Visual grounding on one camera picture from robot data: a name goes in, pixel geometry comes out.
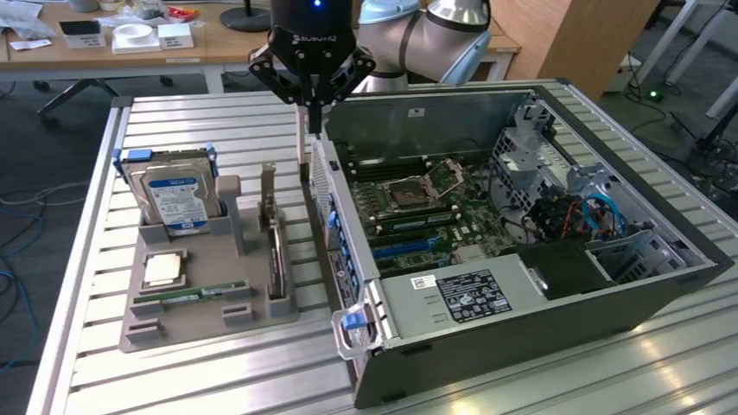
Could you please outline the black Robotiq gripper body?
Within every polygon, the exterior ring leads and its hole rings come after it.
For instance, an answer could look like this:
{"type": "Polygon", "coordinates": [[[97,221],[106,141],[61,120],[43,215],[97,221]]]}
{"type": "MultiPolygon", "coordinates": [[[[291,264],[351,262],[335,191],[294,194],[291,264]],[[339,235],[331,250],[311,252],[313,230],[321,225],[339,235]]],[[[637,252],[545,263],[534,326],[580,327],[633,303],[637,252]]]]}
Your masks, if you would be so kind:
{"type": "Polygon", "coordinates": [[[273,1],[271,30],[267,38],[278,61],[299,74],[298,64],[310,74],[321,72],[323,53],[347,67],[357,39],[353,33],[351,1],[273,1]]]}

